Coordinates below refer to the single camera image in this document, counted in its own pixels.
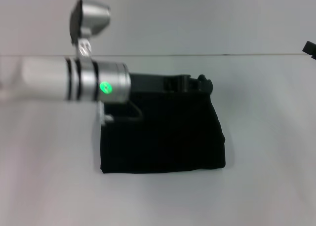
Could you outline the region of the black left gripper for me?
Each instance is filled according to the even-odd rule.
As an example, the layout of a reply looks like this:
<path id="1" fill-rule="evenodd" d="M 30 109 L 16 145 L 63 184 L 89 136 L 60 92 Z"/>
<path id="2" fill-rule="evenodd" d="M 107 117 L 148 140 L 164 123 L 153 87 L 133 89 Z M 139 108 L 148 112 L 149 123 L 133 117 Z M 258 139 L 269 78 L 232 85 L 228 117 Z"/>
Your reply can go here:
<path id="1" fill-rule="evenodd" d="M 191 78 L 190 75 L 131 74 L 129 102 L 175 105 L 189 102 L 191 92 L 211 94 L 213 83 L 205 75 Z"/>

